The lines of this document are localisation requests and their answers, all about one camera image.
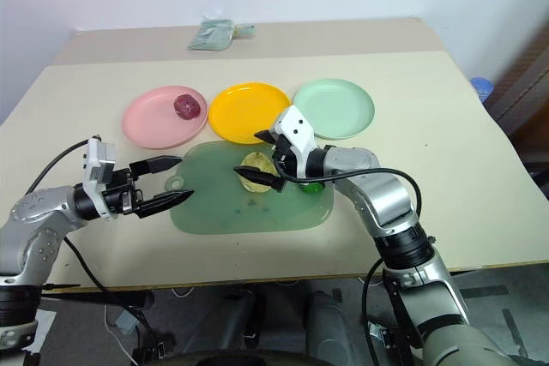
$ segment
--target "yellow plate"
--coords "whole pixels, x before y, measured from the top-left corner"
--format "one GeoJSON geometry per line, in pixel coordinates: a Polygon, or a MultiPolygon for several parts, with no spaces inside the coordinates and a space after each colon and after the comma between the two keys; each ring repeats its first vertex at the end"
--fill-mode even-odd
{"type": "Polygon", "coordinates": [[[271,127],[290,99],[266,83],[244,83],[224,90],[209,107],[208,120],[219,136],[242,145],[260,140],[254,133],[271,127]]]}

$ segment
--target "green cutting board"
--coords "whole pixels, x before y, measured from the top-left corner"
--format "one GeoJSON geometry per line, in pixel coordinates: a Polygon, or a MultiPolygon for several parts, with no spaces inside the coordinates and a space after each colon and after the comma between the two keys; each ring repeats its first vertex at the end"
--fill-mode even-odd
{"type": "MultiPolygon", "coordinates": [[[[298,231],[321,224],[332,211],[331,184],[320,193],[305,193],[295,183],[287,183],[281,193],[251,193],[244,189],[232,169],[248,153],[271,155],[271,146],[235,145],[211,141],[193,147],[179,165],[177,175],[183,187],[195,193],[172,207],[172,221],[181,231],[201,235],[298,231]]],[[[171,177],[166,188],[171,186],[171,177]]]]}

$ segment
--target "red food item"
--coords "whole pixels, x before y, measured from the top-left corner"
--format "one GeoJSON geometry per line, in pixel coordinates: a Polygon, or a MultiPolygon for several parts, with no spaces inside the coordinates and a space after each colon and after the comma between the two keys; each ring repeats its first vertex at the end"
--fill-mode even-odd
{"type": "Polygon", "coordinates": [[[199,103],[189,94],[181,94],[173,101],[173,108],[179,117],[191,120],[200,115],[199,103]]]}

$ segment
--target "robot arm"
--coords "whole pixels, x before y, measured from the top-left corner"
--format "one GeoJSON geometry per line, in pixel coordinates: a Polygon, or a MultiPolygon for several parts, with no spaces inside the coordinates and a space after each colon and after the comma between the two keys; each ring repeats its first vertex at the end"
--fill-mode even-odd
{"type": "Polygon", "coordinates": [[[238,174],[279,191],[286,180],[331,180],[354,204],[383,258],[383,283],[396,319],[408,343],[424,348],[426,365],[513,364],[469,326],[459,289],[421,227],[406,188],[394,174],[384,172],[390,170],[379,169],[374,153],[364,148],[318,148],[311,125],[295,106],[256,136],[274,144],[279,176],[246,166],[236,167],[238,174]]]}
{"type": "Polygon", "coordinates": [[[144,218],[193,193],[171,190],[144,201],[135,188],[140,175],[167,170],[181,161],[179,157],[159,156],[114,171],[113,145],[92,138],[84,158],[83,183],[28,193],[0,228],[0,353],[17,354],[33,343],[40,294],[69,232],[89,220],[115,219],[120,213],[144,218]]]}

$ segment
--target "table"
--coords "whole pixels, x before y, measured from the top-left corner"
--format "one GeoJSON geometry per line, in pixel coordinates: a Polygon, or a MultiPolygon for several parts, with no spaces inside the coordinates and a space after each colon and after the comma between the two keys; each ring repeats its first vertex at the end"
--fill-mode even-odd
{"type": "MultiPolygon", "coordinates": [[[[264,81],[290,97],[318,78],[356,82],[376,116],[342,147],[367,147],[382,165],[411,174],[424,196],[421,222],[455,270],[547,261],[549,203],[507,137],[440,40],[417,19],[274,23],[223,52],[187,51],[196,27],[78,33],[0,128],[0,215],[42,168],[95,134],[116,144],[117,167],[160,153],[183,155],[220,140],[207,125],[192,141],[155,152],[121,130],[130,101],[163,85],[185,85],[208,102],[221,90],[264,81]]],[[[326,141],[319,140],[322,146],[326,141]]],[[[145,197],[167,174],[139,181],[145,197]]],[[[81,152],[61,161],[41,187],[81,181],[81,152]]],[[[96,220],[69,235],[88,265],[117,289],[211,282],[347,276],[378,257],[350,202],[336,194],[329,219],[309,230],[201,236],[177,230],[169,213],[96,220]]],[[[48,282],[92,285],[62,247],[48,282]]]]}

